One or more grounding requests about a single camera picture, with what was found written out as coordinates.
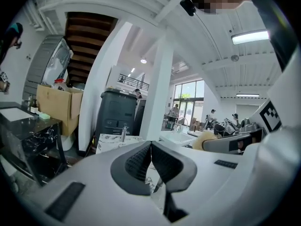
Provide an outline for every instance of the ceiling light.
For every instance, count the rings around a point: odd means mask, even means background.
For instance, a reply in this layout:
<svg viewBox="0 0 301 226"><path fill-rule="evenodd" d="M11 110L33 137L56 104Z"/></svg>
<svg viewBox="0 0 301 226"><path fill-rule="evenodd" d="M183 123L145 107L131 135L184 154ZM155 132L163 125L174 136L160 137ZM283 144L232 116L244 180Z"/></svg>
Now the ceiling light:
<svg viewBox="0 0 301 226"><path fill-rule="evenodd" d="M237 97L259 97L259 94L237 94Z"/></svg>
<svg viewBox="0 0 301 226"><path fill-rule="evenodd" d="M256 31L256 32L248 32L248 33L241 33L237 35L231 36L233 44L241 44L247 43L252 41L259 41L259 40L268 40L269 33L266 30Z"/></svg>

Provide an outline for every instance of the window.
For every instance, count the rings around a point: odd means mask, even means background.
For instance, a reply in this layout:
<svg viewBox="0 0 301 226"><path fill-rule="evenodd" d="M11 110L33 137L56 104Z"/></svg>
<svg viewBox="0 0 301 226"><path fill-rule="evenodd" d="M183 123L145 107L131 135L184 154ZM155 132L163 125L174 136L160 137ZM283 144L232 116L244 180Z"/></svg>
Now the window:
<svg viewBox="0 0 301 226"><path fill-rule="evenodd" d="M205 82L204 81L197 81L197 98L202 98L204 97L205 93Z"/></svg>
<svg viewBox="0 0 301 226"><path fill-rule="evenodd" d="M177 85L175 87L175 93L174 93L175 99L179 99L181 97L181 89L182 89L182 85Z"/></svg>
<svg viewBox="0 0 301 226"><path fill-rule="evenodd" d="M187 83L182 85L181 98L195 98L196 96L196 83Z"/></svg>

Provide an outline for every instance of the white ceiling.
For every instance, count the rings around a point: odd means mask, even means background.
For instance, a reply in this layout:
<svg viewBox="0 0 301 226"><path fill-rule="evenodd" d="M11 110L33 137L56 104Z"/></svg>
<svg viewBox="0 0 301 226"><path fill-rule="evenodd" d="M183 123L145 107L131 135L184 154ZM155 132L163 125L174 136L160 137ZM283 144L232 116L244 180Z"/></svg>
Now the white ceiling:
<svg viewBox="0 0 301 226"><path fill-rule="evenodd" d="M142 72L152 73L156 41L160 32L167 27L173 31L177 41L174 44L173 70L180 69L179 73L171 76L172 81L198 74L217 97L231 98L236 93L259 93L260 98L266 98L267 90L281 74L268 40L241 45L232 43L231 36L234 34L265 29L252 3L244 3L238 9L220 15L207 15L198 11L194 17L190 17L179 5L181 0L35 1L41 15L49 17L54 27L52 30L57 33L64 31L62 4L71 4L74 8L74 4L80 3L81 8L86 2L91 11L91 4L100 4L101 7L95 12L133 23L119 65L124 67L124 72L135 68L134 77ZM232 62L232 55L238 55L239 60ZM141 64L141 58L146 58L147 64Z"/></svg>

